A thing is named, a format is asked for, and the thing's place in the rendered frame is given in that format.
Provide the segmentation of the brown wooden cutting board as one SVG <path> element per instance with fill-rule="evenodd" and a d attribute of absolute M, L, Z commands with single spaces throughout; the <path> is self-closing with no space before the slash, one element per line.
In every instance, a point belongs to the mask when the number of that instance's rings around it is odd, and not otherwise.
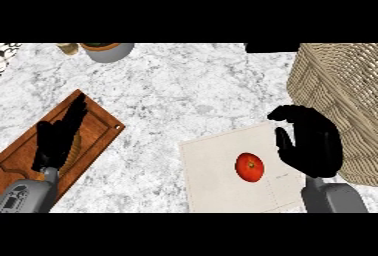
<path fill-rule="evenodd" d="M 58 173 L 57 196 L 60 199 L 125 126 L 100 105 L 85 97 L 87 114 L 75 135 L 67 163 Z M 36 128 L 29 127 L 8 147 L 0 152 L 0 202 L 5 188 L 20 179 L 42 181 L 44 174 L 30 169 L 36 151 Z"/>

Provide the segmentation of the white patterned object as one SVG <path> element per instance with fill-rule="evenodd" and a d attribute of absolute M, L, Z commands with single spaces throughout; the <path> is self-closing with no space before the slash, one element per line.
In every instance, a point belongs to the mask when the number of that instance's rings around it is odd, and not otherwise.
<path fill-rule="evenodd" d="M 20 48 L 20 43 L 0 43 L 0 76 Z"/>

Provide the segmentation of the black appliance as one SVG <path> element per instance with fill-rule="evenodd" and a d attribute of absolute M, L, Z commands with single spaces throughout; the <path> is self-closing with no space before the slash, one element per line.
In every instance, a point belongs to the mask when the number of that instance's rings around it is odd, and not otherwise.
<path fill-rule="evenodd" d="M 247 53 L 296 52 L 298 48 L 299 48 L 298 43 L 289 43 L 289 44 L 246 43 L 245 44 L 245 51 Z"/>

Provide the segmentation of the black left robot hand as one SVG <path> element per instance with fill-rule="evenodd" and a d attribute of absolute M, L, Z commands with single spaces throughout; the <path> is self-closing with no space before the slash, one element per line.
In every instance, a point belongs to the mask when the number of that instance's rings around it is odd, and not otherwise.
<path fill-rule="evenodd" d="M 64 116 L 54 123 L 36 123 L 36 151 L 30 169 L 36 172 L 42 168 L 58 169 L 66 161 L 73 136 L 87 114 L 85 95 L 79 94 L 72 101 Z"/>

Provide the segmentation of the red tomato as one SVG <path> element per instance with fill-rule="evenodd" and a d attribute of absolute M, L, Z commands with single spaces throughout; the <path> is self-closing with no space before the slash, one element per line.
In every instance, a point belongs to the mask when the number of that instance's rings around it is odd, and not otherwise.
<path fill-rule="evenodd" d="M 256 182 L 264 174 L 264 164 L 256 155 L 243 152 L 234 162 L 234 170 L 246 182 Z"/>

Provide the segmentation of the tan wicker basket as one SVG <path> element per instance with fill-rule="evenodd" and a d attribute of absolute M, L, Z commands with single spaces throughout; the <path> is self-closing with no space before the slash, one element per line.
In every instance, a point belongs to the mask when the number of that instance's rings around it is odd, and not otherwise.
<path fill-rule="evenodd" d="M 333 122 L 342 141 L 339 176 L 378 187 L 378 43 L 299 45 L 286 91 Z"/>

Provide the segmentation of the small tan jar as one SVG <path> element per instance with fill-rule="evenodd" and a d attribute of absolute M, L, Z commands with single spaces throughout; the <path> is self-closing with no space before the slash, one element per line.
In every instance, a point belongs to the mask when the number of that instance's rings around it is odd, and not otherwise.
<path fill-rule="evenodd" d="M 73 55 L 78 53 L 76 43 L 57 43 L 57 47 L 66 55 Z"/>

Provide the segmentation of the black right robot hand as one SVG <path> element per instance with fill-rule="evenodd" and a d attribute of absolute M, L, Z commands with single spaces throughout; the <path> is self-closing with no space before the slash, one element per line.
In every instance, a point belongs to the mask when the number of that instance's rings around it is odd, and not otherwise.
<path fill-rule="evenodd" d="M 280 105 L 268 120 L 286 121 L 293 127 L 290 142 L 283 128 L 274 129 L 280 160 L 311 178 L 332 178 L 342 166 L 342 144 L 332 121 L 315 111 L 296 105 Z"/>

